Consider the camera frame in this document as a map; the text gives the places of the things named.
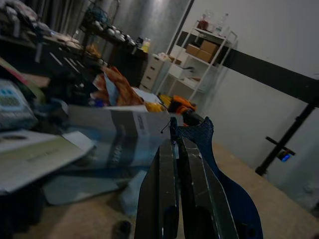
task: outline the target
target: black metal stand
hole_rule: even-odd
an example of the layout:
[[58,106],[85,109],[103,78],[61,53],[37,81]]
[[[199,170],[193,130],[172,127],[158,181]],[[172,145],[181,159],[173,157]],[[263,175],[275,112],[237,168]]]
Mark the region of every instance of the black metal stand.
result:
[[291,137],[296,133],[299,127],[303,124],[303,122],[307,119],[307,117],[312,113],[312,111],[318,106],[319,97],[315,98],[312,102],[310,102],[304,111],[296,118],[296,121],[293,125],[287,130],[285,135],[281,138],[275,148],[270,152],[265,161],[256,168],[256,173],[259,175],[264,175],[267,171],[269,165],[275,160],[278,153],[285,148],[286,143],[291,139]]

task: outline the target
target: white wall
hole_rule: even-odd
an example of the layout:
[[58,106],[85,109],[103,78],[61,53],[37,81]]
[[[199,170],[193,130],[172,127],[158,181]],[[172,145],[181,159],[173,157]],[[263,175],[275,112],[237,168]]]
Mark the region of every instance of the white wall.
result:
[[[206,9],[215,19],[229,13],[226,23],[239,36],[237,50],[308,77],[319,72],[319,1],[195,0],[183,30],[189,31]],[[265,137],[279,140],[307,104],[227,68],[217,82],[203,113],[213,120],[214,140],[255,168],[274,147]],[[288,191],[292,172],[312,167],[303,162],[319,142],[318,122],[316,109],[288,143],[297,155],[271,165],[270,182]],[[314,164],[319,168],[318,160]],[[318,176],[310,179],[319,183]]]

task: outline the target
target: black stripe on wall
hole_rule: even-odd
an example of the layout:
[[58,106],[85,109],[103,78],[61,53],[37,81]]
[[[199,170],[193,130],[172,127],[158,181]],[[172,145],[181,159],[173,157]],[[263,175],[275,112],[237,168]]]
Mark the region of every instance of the black stripe on wall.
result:
[[[178,46],[182,46],[187,34],[182,32],[176,43]],[[196,35],[191,34],[187,44],[192,43],[195,38]],[[310,103],[319,95],[318,80],[234,49],[230,51],[224,66],[306,103]]]

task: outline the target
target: wooden workbench surface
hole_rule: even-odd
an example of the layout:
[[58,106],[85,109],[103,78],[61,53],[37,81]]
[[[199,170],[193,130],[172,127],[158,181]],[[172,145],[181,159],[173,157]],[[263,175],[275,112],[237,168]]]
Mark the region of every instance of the wooden workbench surface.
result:
[[[239,183],[257,206],[265,239],[311,239],[319,233],[319,222],[283,192],[258,176],[221,145],[213,145],[220,169]],[[113,226],[130,220],[122,214],[118,193],[98,196],[80,203],[47,207],[41,223],[17,239],[110,239]],[[183,238],[182,230],[178,238]]]

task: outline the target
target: white shelving unit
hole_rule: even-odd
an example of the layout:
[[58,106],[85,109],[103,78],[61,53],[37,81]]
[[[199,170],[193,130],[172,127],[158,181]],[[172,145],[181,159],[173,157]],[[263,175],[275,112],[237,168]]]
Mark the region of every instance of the white shelving unit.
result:
[[[223,65],[223,63],[224,63],[226,57],[228,56],[230,50],[233,48],[233,46],[235,45],[235,43],[236,43],[236,41],[237,41],[237,38],[238,38],[238,37],[237,37],[237,35],[236,35],[233,31],[229,31],[229,33],[227,34],[227,36],[224,37],[224,36],[216,35],[216,34],[214,34],[214,33],[212,33],[212,32],[209,32],[209,31],[205,31],[205,30],[199,29],[199,28],[196,27],[197,24],[198,24],[198,21],[196,22],[196,24],[194,25],[194,27],[192,27],[191,30],[189,31],[187,37],[185,38],[185,40],[184,40],[184,42],[183,42],[183,44],[182,44],[182,46],[181,46],[181,48],[180,48],[180,51],[179,51],[178,55],[175,57],[175,59],[174,59],[174,61],[172,62],[172,64],[175,64],[176,60],[179,58],[179,56],[180,56],[181,53],[183,52],[183,50],[184,50],[184,48],[185,48],[185,45],[186,45],[186,43],[187,43],[187,41],[188,41],[188,39],[189,39],[189,36],[191,35],[191,33],[192,33],[193,31],[196,31],[196,32],[198,33],[198,36],[197,36],[197,38],[196,38],[195,41],[198,40],[199,35],[201,34],[201,35],[203,35],[203,37],[204,37],[205,39],[207,39],[207,40],[209,40],[209,41],[211,41],[211,42],[220,44],[220,46],[219,46],[219,48],[218,48],[216,54],[214,55],[214,57],[213,57],[213,59],[211,60],[211,62],[208,63],[208,62],[206,62],[206,61],[203,61],[203,60],[197,58],[196,56],[193,56],[193,55],[190,55],[190,54],[184,52],[184,54],[187,55],[188,57],[190,57],[190,58],[192,58],[192,59],[195,59],[196,61],[199,61],[199,62],[201,62],[202,64],[205,64],[205,65],[207,66],[206,69],[205,69],[205,71],[204,71],[204,74],[203,74],[202,77],[200,78],[200,81],[199,81],[195,86],[193,86],[192,84],[187,84],[187,82],[184,81],[183,79],[175,78],[173,75],[171,75],[171,74],[169,73],[169,70],[168,70],[168,72],[166,73],[164,79],[162,80],[162,82],[161,82],[160,85],[159,85],[159,88],[158,88],[158,90],[157,90],[157,92],[156,92],[157,95],[159,94],[159,92],[160,92],[160,90],[161,90],[161,88],[162,88],[164,82],[167,80],[168,76],[171,76],[171,77],[173,78],[173,80],[174,80],[172,86],[170,87],[170,90],[169,90],[169,92],[168,92],[168,95],[171,94],[171,92],[172,92],[172,90],[173,90],[173,88],[174,88],[174,86],[175,86],[175,84],[176,84],[177,81],[183,83],[184,85],[188,86],[189,88],[191,88],[191,89],[193,90],[191,96],[188,98],[189,101],[191,101],[191,100],[193,99],[193,97],[195,96],[195,94],[196,94],[197,92],[202,92],[202,93],[204,93],[203,90],[200,90],[200,89],[199,89],[200,85],[201,85],[202,82],[203,82],[203,79],[206,77],[206,75],[207,75],[207,73],[209,72],[210,69],[213,69],[213,70],[215,70],[215,71],[217,71],[217,72],[220,71],[220,69],[221,69],[221,67],[222,67],[222,65]],[[216,62],[216,59],[218,58],[218,56],[219,56],[221,50],[223,49],[223,47],[228,47],[228,50],[227,50],[226,54],[224,55],[223,59],[221,60],[220,64],[219,64],[218,66],[214,66],[213,64]]]

